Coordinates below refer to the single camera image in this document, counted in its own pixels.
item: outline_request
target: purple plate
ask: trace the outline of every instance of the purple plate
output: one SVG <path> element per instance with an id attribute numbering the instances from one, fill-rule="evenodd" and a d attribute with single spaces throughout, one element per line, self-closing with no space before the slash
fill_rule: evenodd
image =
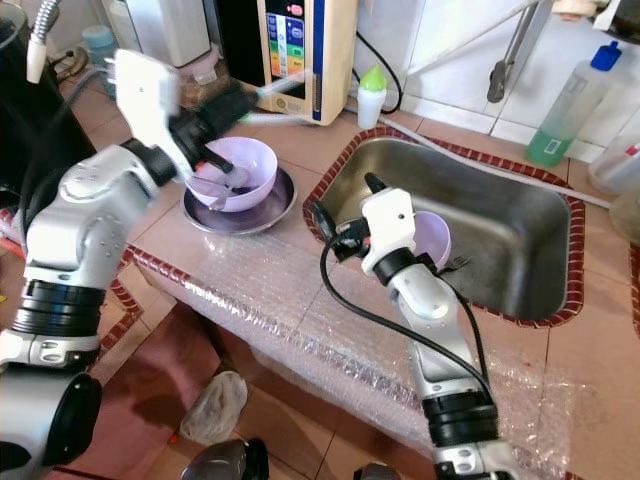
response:
<path id="1" fill-rule="evenodd" d="M 209 210 L 187 188 L 182 211 L 201 230 L 222 235 L 250 235 L 266 230 L 284 217 L 296 201 L 296 187 L 287 172 L 278 167 L 271 192 L 262 202 L 242 212 Z"/>

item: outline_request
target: blue bottle cap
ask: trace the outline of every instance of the blue bottle cap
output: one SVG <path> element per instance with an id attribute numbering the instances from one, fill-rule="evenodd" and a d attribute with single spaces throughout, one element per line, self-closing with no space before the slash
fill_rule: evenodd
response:
<path id="1" fill-rule="evenodd" d="M 82 38 L 87 42 L 89 48 L 108 47 L 116 43 L 113 32 L 104 25 L 93 25 L 82 31 Z"/>
<path id="2" fill-rule="evenodd" d="M 601 72 L 608 72 L 616 64 L 622 51 L 618 48 L 618 42 L 611 42 L 611 45 L 602 45 L 596 52 L 591 66 Z"/>

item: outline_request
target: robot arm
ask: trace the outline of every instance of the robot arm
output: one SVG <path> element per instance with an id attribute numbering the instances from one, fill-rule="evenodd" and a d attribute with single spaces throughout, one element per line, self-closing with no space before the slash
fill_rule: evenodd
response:
<path id="1" fill-rule="evenodd" d="M 319 203 L 313 206 L 325 240 L 335 245 L 340 261 L 353 255 L 362 258 L 363 271 L 387 287 L 400 318 L 411 330 L 475 366 L 458 325 L 459 304 L 454 291 L 412 253 L 415 224 L 410 195 L 386 188 L 372 174 L 365 178 L 374 195 L 362 203 L 366 227 L 356 229 L 357 238 L 346 231 L 336 234 L 328 212 Z M 518 480 L 511 447 L 498 435 L 498 412 L 490 392 L 460 364 L 425 345 L 411 341 L 409 351 L 435 447 L 437 477 Z M 375 467 L 365 469 L 362 478 L 397 477 L 388 469 Z"/>
<path id="2" fill-rule="evenodd" d="M 72 167 L 27 232 L 22 303 L 0 333 L 0 478 L 37 479 L 82 454 L 100 408 L 100 306 L 131 229 L 160 188 L 187 180 L 257 96 L 232 85 L 179 116 L 176 71 L 135 52 L 115 58 L 118 106 L 136 140 Z"/>

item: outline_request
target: bubble wrap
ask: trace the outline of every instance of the bubble wrap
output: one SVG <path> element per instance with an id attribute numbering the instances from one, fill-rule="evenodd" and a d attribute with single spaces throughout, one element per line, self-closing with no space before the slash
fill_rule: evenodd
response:
<path id="1" fill-rule="evenodd" d="M 338 305 L 322 285 L 314 255 L 269 235 L 209 236 L 207 242 L 210 254 L 186 285 L 194 309 L 245 340 L 266 367 L 429 454 L 432 443 L 403 337 Z M 346 298 L 395 318 L 375 279 L 344 265 L 330 264 L 329 272 Z M 523 478 L 563 479 L 580 386 L 545 369 L 544 359 L 483 340 L 500 429 L 514 446 Z M 551 394 L 542 405 L 545 392 Z M 540 424 L 542 408 L 552 428 Z"/>

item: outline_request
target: plastic bag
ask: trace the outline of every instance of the plastic bag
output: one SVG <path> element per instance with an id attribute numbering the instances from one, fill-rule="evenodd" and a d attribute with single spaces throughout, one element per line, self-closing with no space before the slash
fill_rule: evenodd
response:
<path id="1" fill-rule="evenodd" d="M 213 377 L 180 424 L 180 434 L 202 445 L 224 442 L 247 403 L 247 384 L 236 372 Z"/>

